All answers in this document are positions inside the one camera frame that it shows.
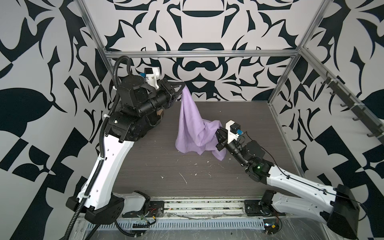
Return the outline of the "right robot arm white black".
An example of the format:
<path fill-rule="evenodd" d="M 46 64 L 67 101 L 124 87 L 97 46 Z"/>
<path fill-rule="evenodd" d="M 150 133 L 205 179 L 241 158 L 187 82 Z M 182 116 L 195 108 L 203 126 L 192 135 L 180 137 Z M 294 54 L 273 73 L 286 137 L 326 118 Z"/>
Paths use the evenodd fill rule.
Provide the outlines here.
<path fill-rule="evenodd" d="M 316 220 L 339 236 L 352 240 L 357 238 L 360 204 L 348 187 L 317 184 L 287 172 L 264 159 L 266 151 L 257 141 L 252 140 L 243 146 L 239 141 L 242 134 L 238 124 L 229 129 L 220 127 L 216 131 L 217 149 L 226 149 L 253 181 L 294 194 L 290 197 L 266 191 L 259 202 L 263 211 Z"/>

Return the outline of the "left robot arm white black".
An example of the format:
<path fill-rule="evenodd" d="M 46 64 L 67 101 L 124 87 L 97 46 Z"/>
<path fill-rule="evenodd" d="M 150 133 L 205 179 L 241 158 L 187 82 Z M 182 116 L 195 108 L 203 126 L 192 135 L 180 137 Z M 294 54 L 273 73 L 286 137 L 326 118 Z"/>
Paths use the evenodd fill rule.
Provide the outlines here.
<path fill-rule="evenodd" d="M 182 94 L 184 82 L 145 79 L 129 75 L 117 86 L 118 99 L 112 114 L 106 116 L 101 129 L 100 154 L 89 180 L 82 190 L 67 200 L 66 206 L 84 213 L 95 225 L 109 225 L 120 215 L 144 215 L 150 197 L 135 191 L 127 197 L 113 194 L 113 186 L 120 168 L 135 142 L 156 127 Z"/>

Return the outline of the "purple cloth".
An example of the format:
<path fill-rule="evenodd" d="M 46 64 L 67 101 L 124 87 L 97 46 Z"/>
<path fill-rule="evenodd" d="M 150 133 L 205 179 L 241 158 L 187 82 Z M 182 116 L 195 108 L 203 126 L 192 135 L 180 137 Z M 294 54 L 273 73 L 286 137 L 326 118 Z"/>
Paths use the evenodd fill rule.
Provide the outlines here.
<path fill-rule="evenodd" d="M 195 152 L 199 155 L 209 151 L 216 159 L 222 161 L 226 156 L 226 150 L 219 151 L 216 148 L 218 144 L 216 131 L 220 127 L 222 127 L 220 121 L 209 121 L 201 117 L 189 89 L 184 87 L 181 95 L 176 149 L 184 154 Z"/>

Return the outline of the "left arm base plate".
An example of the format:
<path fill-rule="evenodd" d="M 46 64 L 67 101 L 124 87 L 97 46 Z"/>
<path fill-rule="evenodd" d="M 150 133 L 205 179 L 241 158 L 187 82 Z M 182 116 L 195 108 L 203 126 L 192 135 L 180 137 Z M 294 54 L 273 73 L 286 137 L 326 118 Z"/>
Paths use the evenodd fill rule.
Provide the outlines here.
<path fill-rule="evenodd" d="M 165 209 L 164 201 L 146 201 L 141 210 L 126 212 L 122 214 L 122 217 L 123 218 L 136 218 L 140 216 L 157 217 L 164 213 L 164 209 Z"/>

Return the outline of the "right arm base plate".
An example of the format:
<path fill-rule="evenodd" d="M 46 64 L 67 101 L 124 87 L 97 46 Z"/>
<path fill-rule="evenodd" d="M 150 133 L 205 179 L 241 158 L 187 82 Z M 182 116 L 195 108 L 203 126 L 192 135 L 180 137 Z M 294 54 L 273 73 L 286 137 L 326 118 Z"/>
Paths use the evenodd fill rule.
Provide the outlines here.
<path fill-rule="evenodd" d="M 248 217 L 276 217 L 286 216 L 286 213 L 278 212 L 273 206 L 273 201 L 244 200 L 245 213 Z"/>

